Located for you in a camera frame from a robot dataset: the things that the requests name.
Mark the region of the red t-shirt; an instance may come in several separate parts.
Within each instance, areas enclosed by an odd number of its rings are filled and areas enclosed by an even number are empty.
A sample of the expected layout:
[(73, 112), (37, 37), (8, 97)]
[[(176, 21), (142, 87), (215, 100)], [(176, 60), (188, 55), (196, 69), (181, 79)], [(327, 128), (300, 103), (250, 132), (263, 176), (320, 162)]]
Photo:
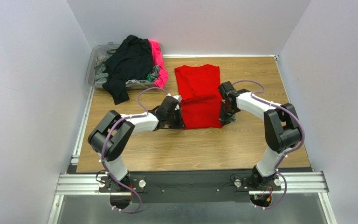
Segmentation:
[(222, 97), (218, 91), (220, 68), (211, 64), (183, 65), (174, 69), (185, 129), (222, 128)]

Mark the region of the black t-shirt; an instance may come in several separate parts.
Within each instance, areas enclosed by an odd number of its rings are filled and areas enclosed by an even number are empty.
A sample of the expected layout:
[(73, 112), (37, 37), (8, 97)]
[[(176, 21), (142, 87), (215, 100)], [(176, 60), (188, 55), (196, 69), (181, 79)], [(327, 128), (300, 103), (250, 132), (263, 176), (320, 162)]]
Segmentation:
[(104, 65), (108, 76), (103, 89), (112, 96), (115, 105), (129, 100), (126, 82), (145, 80), (153, 68), (149, 40), (129, 35)]

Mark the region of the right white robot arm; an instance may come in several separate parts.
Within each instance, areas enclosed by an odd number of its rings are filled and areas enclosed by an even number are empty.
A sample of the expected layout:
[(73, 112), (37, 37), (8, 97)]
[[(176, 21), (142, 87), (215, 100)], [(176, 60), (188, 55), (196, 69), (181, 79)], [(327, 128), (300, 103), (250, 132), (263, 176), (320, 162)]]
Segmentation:
[(221, 93), (219, 120), (227, 125), (236, 113), (247, 111), (264, 122), (267, 148), (261, 160), (253, 167), (249, 184), (260, 189), (273, 181), (284, 157), (295, 150), (303, 140), (304, 132), (292, 104), (280, 105), (240, 90)]

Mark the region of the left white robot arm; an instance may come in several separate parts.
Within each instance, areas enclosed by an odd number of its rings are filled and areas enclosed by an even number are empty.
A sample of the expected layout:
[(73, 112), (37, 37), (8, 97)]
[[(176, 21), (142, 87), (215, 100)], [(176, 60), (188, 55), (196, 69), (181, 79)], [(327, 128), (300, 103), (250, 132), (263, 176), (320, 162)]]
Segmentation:
[(161, 105), (141, 114), (125, 115), (109, 111), (88, 137), (88, 143), (100, 156), (108, 179), (100, 181), (107, 188), (113, 184), (121, 189), (130, 185), (130, 172), (122, 152), (133, 134), (160, 129), (184, 129), (180, 95), (167, 95)]

